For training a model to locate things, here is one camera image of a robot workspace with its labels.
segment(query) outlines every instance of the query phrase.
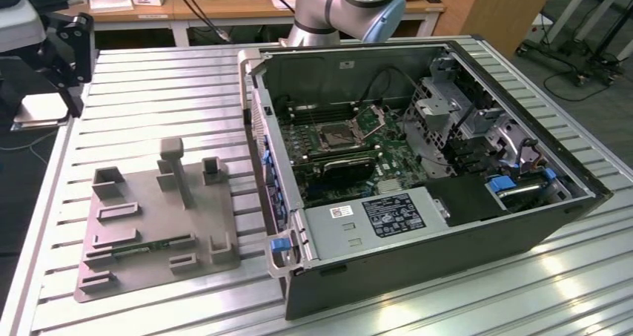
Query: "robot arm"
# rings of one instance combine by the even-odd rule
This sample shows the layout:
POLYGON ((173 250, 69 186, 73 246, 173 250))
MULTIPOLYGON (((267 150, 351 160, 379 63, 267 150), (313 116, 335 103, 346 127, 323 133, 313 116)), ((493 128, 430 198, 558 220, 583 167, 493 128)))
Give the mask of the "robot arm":
POLYGON ((287 46, 337 45, 338 31, 383 42, 405 14, 405 0, 297 0, 287 46))

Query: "wooden desk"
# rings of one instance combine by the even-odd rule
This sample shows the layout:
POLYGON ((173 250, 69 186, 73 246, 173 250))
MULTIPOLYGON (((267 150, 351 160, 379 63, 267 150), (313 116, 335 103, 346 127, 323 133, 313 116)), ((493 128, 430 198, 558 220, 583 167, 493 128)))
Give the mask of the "wooden desk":
POLYGON ((447 6, 435 27, 435 36, 478 34, 501 54, 514 49, 546 0, 442 0, 447 6))
MULTIPOLYGON (((293 14, 277 9, 270 0, 195 0, 206 17, 217 26, 293 24, 293 14)), ((403 20, 419 21, 417 36, 430 36, 443 4, 426 0, 406 1, 403 20)), ((174 0, 177 26, 203 27, 182 0, 174 0)))
MULTIPOLYGON (((215 26, 291 24, 293 14, 277 9, 270 0, 195 0, 215 26)), ((403 20, 419 21, 417 36, 430 36, 443 4, 426 0, 406 2, 403 20)), ((65 14, 90 13, 86 4, 73 6, 65 14)), ((134 10, 114 13, 90 13, 94 30, 134 30, 169 28, 177 47, 189 47, 186 29, 205 27, 182 0, 165 0, 161 7, 134 6, 134 10)))

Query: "slotted metal table surface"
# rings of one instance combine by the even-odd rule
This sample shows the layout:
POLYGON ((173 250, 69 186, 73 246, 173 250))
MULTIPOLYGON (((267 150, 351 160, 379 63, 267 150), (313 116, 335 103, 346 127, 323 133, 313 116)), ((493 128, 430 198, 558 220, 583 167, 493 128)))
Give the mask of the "slotted metal table surface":
POLYGON ((450 38, 615 192, 589 217, 526 254, 285 321, 281 289, 262 256, 262 215, 239 118, 235 54, 262 45, 104 51, 82 118, 57 137, 0 335, 631 332, 631 171, 485 42, 450 38), (158 140, 177 136, 183 162, 218 156, 227 163, 241 267, 78 304, 72 292, 93 170, 147 169, 158 140))

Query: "circuit board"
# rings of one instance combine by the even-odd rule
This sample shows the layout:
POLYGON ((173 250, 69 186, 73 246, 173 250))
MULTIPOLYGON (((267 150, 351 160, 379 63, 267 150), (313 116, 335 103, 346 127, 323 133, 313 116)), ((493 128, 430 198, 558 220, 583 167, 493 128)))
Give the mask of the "circuit board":
POLYGON ((367 105, 350 120, 281 126, 305 207, 423 184, 427 176, 397 120, 367 105))

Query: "floor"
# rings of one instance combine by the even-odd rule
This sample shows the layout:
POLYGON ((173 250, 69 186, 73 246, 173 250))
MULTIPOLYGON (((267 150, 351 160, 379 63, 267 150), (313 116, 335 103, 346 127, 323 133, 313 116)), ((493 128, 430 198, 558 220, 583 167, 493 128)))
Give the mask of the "floor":
MULTIPOLYGON (((550 17, 557 18, 569 2, 570 0, 549 0, 543 12, 550 17)), ((595 4, 594 0, 583 0, 567 22, 567 31, 558 34, 554 45, 570 37, 571 30, 569 29, 575 28, 582 16, 595 4)), ((597 42, 601 40, 603 33, 607 32, 618 16, 619 13, 609 10, 603 20, 593 28, 591 34, 586 38, 587 43, 593 47, 595 47, 597 42)), ((629 20, 607 52, 617 54, 631 39, 633 20, 629 20)), ((533 52, 527 53, 523 57, 515 57, 511 63, 542 89, 542 81, 546 77, 569 70, 563 64, 533 52)), ((629 166, 633 166, 633 59, 625 61, 622 66, 627 73, 625 77, 615 80, 615 83, 607 90, 591 96, 583 102, 554 100, 621 160, 629 166)), ((569 99, 578 99, 595 92, 595 90, 605 88, 598 82, 590 82, 582 88, 577 88, 565 77, 551 79, 547 82, 547 86, 558 95, 569 99)))
MULTIPOLYGON (((562 13, 570 0, 549 0, 545 13, 555 18, 562 13)), ((570 19, 567 25, 573 29, 581 21, 585 12, 594 6, 594 0, 585 0, 570 19)), ((606 32, 615 21, 618 13, 609 10, 603 21, 594 28, 587 40, 597 43, 601 34, 606 32)), ((570 30, 562 33, 558 40, 569 37, 570 30)), ((633 21, 619 32, 611 53, 618 53, 623 45, 633 39, 633 21)), ((203 44, 203 38, 195 38, 195 45, 203 44)), ((542 88, 542 81, 551 74, 566 71, 565 65, 551 61, 537 53, 529 53, 525 57, 515 57, 511 63, 526 74, 530 80, 542 88)), ((601 142, 611 149, 615 155, 627 165, 633 165, 633 61, 625 62, 623 67, 629 70, 629 77, 621 78, 603 92, 583 102, 565 102, 555 99, 574 119, 587 128, 601 142)), ((585 87, 577 88, 565 78, 551 79, 550 88, 558 95, 577 99, 603 88, 599 83, 590 82, 585 87)), ((26 132, 21 134, 0 134, 0 147, 13 147, 32 142, 42 132, 26 132)), ((37 153, 48 159, 52 149, 53 137, 42 141, 36 149, 37 153)), ((21 249, 22 239, 29 225, 32 209, 44 177, 44 164, 28 150, 6 154, 0 152, 0 311, 4 306, 5 293, 9 289, 14 265, 16 253, 21 249)))

